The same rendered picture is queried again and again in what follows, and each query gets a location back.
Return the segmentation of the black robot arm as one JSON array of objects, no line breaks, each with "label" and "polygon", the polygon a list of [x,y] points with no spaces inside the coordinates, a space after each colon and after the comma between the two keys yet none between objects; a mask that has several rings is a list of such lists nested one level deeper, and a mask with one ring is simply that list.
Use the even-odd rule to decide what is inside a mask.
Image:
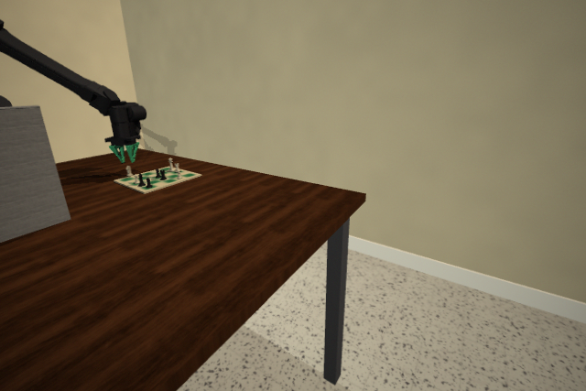
[{"label": "black robot arm", "polygon": [[120,102],[114,91],[82,77],[14,37],[4,29],[2,20],[0,20],[0,52],[76,93],[103,116],[109,115],[111,123],[118,125],[128,120],[134,121],[132,124],[129,123],[131,136],[140,135],[140,120],[147,118],[147,111],[142,105]]}]

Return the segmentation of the green and cream chessboard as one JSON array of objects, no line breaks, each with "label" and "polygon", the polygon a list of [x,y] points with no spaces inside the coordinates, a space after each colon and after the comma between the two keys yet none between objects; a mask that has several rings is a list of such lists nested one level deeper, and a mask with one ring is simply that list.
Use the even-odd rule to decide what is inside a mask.
[{"label": "green and cream chessboard", "polygon": [[[177,179],[178,173],[176,173],[175,171],[169,171],[170,167],[165,167],[165,168],[159,168],[159,175],[160,174],[160,170],[165,170],[165,177],[167,179],[165,180],[160,180],[161,178],[156,178],[156,170],[151,170],[148,172],[144,172],[144,173],[140,173],[142,175],[142,179],[144,181],[144,183],[146,184],[145,186],[139,187],[139,183],[135,184],[135,175],[133,176],[129,176],[129,177],[125,177],[125,178],[121,178],[121,179],[115,179],[114,182],[118,183],[120,185],[123,185],[127,188],[130,188],[132,190],[136,190],[139,191],[141,193],[149,193],[151,191],[155,191],[155,190],[160,190],[163,188],[166,188],[168,186],[172,186],[178,183],[181,183],[183,181],[186,180],[190,180],[190,179],[195,179],[197,177],[200,177],[201,174],[198,173],[194,173],[191,171],[187,171],[184,169],[180,169],[180,176],[182,177],[182,179]],[[150,184],[153,186],[152,188],[147,188],[147,178],[150,178]]]}]

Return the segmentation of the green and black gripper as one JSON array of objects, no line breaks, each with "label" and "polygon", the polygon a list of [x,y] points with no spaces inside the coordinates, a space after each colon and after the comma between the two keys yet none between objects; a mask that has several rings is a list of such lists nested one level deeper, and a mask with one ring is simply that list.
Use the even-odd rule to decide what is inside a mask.
[{"label": "green and black gripper", "polygon": [[[117,155],[122,163],[125,163],[125,148],[130,157],[132,163],[135,162],[136,151],[139,146],[137,139],[141,139],[141,136],[131,136],[129,122],[120,123],[118,125],[111,124],[114,136],[105,138],[105,143],[111,142],[109,148]],[[130,138],[132,137],[132,138]],[[128,141],[128,142],[127,142]],[[125,148],[124,148],[125,146]],[[119,147],[119,154],[117,148]]]}]

